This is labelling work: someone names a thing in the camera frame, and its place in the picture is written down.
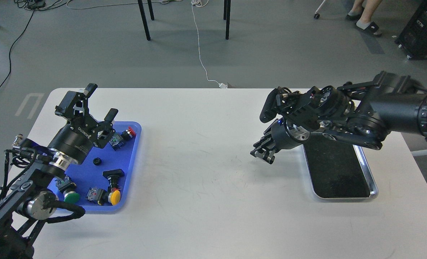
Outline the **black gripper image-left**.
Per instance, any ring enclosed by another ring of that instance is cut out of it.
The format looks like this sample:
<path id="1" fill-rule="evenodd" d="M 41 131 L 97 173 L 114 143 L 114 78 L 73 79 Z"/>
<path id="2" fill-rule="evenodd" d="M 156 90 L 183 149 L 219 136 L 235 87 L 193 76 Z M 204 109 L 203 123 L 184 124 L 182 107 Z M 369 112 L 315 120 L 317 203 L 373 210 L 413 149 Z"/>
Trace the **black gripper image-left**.
<path id="1" fill-rule="evenodd" d="M 97 89 L 90 83 L 82 92 L 68 91 L 55 115 L 63 117 L 67 123 L 48 144 L 48 149 L 59 151 L 82 164 L 92 148 L 103 149 L 115 133 L 113 121 L 118 109 L 110 108 L 103 121 L 97 121 L 89 113 L 88 99 Z"/>

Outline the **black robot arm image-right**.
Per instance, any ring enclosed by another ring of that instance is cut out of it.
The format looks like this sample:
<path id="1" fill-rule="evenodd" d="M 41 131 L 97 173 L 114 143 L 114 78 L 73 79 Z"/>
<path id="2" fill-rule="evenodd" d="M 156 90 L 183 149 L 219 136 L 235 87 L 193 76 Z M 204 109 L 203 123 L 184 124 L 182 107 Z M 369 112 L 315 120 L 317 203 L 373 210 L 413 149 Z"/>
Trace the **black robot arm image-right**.
<path id="1" fill-rule="evenodd" d="M 411 76 L 385 71 L 369 82 L 305 93 L 277 87 L 267 96 L 260 121 L 271 125 L 250 154 L 269 164 L 280 150 L 294 149 L 317 133 L 374 150 L 392 131 L 427 141 L 427 88 Z"/>

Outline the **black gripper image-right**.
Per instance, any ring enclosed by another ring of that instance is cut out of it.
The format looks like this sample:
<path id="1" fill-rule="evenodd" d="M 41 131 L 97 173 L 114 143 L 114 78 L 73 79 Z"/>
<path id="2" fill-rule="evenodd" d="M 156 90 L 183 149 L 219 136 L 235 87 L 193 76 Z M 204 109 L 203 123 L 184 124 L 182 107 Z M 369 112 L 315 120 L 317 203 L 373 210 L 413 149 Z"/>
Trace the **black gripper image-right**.
<path id="1" fill-rule="evenodd" d="M 271 131 L 265 131 L 264 136 L 253 144 L 250 154 L 262 161 L 273 164 L 276 148 L 289 150 L 309 140 L 310 131 L 287 120 L 276 120 L 271 126 Z"/>

